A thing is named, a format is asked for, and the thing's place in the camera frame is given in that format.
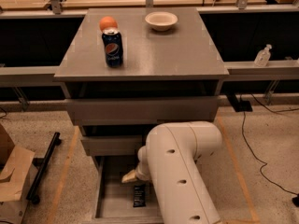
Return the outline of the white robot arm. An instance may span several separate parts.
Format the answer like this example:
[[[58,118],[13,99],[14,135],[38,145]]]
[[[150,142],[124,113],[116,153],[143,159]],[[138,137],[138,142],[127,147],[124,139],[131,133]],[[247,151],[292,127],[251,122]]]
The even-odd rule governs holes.
[[[138,165],[123,183],[150,181],[164,224],[221,224],[195,162],[222,145],[219,129],[206,121],[154,127],[138,150]]]

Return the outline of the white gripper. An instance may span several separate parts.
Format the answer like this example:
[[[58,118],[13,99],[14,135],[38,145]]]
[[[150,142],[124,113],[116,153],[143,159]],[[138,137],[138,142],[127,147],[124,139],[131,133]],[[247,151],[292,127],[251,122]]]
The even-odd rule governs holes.
[[[124,175],[121,179],[122,183],[130,183],[136,182],[137,179],[142,181],[150,181],[150,169],[148,165],[147,159],[147,150],[146,147],[141,147],[137,152],[138,157],[138,165],[136,166],[135,170],[131,170],[129,173]]]

